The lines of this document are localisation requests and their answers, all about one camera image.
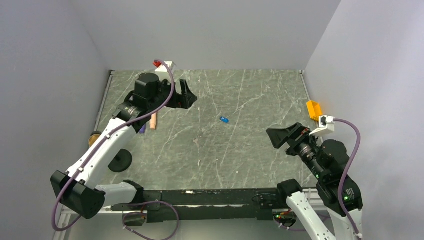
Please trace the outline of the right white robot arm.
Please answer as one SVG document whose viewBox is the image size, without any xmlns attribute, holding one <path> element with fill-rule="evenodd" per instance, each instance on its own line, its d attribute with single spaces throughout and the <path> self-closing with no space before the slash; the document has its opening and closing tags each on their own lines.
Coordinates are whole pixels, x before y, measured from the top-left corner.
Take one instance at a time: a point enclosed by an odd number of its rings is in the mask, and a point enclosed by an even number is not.
<svg viewBox="0 0 424 240">
<path fill-rule="evenodd" d="M 341 141 L 325 140 L 317 145 L 314 132 L 300 123 L 287 128 L 268 128 L 266 133 L 275 149 L 288 144 L 285 153 L 298 156 L 317 179 L 316 190 L 332 220 L 334 234 L 328 233 L 318 214 L 312 210 L 307 196 L 295 179 L 279 183 L 276 203 L 292 210 L 313 240 L 362 240 L 363 200 L 359 186 L 348 171 L 361 144 L 361 133 L 351 122 L 335 119 L 350 126 L 356 134 L 351 155 Z"/>
</svg>

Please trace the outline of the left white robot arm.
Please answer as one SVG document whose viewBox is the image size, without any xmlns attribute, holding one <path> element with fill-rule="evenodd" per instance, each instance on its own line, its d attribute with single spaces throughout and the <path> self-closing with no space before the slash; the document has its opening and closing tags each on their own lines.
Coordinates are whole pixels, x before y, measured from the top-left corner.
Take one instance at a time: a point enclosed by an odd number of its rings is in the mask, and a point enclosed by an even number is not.
<svg viewBox="0 0 424 240">
<path fill-rule="evenodd" d="M 163 107 L 189 109 L 197 101 L 186 80 L 179 80 L 177 93 L 172 77 L 160 79 L 155 73 L 142 73 L 124 102 L 113 113 L 108 125 L 88 151 L 66 172 L 57 170 L 50 178 L 61 204 L 85 219 L 103 208 L 125 204 L 131 210 L 144 203 L 144 188 L 125 180 L 119 184 L 100 185 L 103 174 L 124 146 L 139 133 L 153 113 Z"/>
</svg>

